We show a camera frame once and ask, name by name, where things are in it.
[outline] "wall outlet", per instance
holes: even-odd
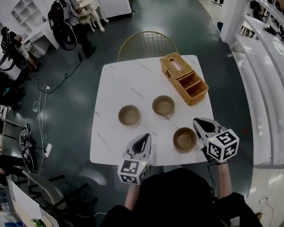
[[[47,144],[47,147],[46,147],[46,152],[45,152],[45,154],[44,154],[44,156],[45,157],[49,157],[49,155],[50,155],[50,153],[51,153],[51,151],[52,151],[52,148],[53,148],[53,146],[52,146],[52,144]]]
[[[268,195],[266,195],[264,198],[260,199],[259,203],[263,203],[266,201],[266,198],[268,199]]]

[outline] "white marble table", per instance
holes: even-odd
[[[194,55],[182,58],[203,78],[199,61]],[[160,57],[124,61],[105,65],[102,69],[90,144],[93,163],[118,165],[127,143],[143,133],[151,134],[151,163],[155,166],[179,165],[206,161],[202,144],[187,154],[177,153],[173,134],[181,127],[193,129],[193,119],[213,119],[208,93],[194,106],[188,106],[161,72]],[[156,115],[153,100],[168,95],[175,101],[175,113],[169,118]],[[134,126],[123,126],[118,112],[125,105],[135,105],[141,121]]]

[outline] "wicker basket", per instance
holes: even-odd
[[[208,91],[208,85],[177,53],[160,59],[162,72],[188,105],[202,100]]]

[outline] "gold metal chair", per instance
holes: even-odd
[[[155,31],[143,31],[130,36],[121,46],[119,61],[165,56],[177,52],[175,44],[165,35]]]

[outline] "bowl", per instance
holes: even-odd
[[[118,119],[123,125],[133,125],[140,120],[139,109],[134,105],[126,105],[120,109]]]
[[[195,132],[190,128],[180,128],[174,133],[173,143],[179,153],[188,153],[197,143]]]
[[[162,95],[155,98],[152,102],[152,109],[156,114],[166,116],[174,111],[175,102],[171,97]]]

